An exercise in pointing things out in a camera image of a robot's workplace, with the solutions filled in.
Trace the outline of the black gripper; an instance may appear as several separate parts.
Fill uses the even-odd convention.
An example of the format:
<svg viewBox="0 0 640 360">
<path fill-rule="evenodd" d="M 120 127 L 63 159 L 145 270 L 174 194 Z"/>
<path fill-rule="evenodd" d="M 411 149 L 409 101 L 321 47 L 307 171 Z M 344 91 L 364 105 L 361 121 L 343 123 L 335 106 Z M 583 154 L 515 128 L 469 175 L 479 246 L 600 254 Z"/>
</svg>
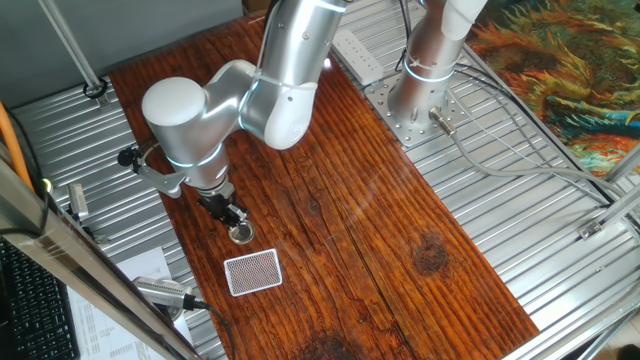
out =
<svg viewBox="0 0 640 360">
<path fill-rule="evenodd" d="M 198 190 L 199 204 L 209 215 L 223 226 L 231 229 L 238 227 L 249 215 L 244 207 L 235 204 L 235 191 L 227 193 L 203 192 Z"/>
</svg>

